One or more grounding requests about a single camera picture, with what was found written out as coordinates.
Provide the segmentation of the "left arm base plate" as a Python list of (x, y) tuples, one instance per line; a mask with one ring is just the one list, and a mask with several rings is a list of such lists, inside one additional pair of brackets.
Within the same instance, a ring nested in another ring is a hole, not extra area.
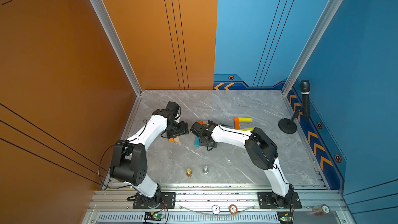
[(160, 192), (157, 197), (147, 198), (136, 194), (133, 201), (133, 209), (150, 209), (162, 208), (166, 206), (168, 209), (174, 209), (176, 203), (175, 192)]

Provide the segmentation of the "teal block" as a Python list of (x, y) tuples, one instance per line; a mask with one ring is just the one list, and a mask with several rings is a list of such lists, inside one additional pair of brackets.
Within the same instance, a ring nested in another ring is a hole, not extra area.
[(195, 147), (200, 147), (200, 138), (196, 137), (194, 140), (194, 146)]

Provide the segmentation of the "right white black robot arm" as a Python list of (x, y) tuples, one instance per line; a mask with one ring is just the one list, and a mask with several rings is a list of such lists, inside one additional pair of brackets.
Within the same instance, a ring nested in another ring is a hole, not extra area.
[(294, 187), (280, 166), (277, 145), (260, 128), (251, 131), (230, 129), (225, 125), (195, 122), (190, 131), (207, 146), (207, 150), (225, 143), (246, 149), (252, 163), (263, 170), (272, 187), (272, 198), (278, 208), (290, 208)]

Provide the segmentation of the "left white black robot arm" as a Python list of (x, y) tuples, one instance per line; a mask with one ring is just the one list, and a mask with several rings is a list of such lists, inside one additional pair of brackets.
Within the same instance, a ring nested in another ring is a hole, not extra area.
[(174, 139), (189, 134), (188, 124), (179, 120), (180, 115), (180, 106), (168, 102), (166, 108), (155, 110), (136, 134), (117, 141), (113, 148), (110, 177), (130, 184), (137, 191), (135, 197), (151, 208), (161, 204), (161, 188), (147, 175), (146, 151), (158, 136)]

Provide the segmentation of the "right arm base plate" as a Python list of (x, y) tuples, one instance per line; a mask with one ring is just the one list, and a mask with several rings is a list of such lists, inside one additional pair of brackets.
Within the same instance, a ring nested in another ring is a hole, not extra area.
[(283, 208), (301, 209), (302, 203), (297, 192), (281, 197), (273, 192), (258, 192), (258, 202), (261, 209)]

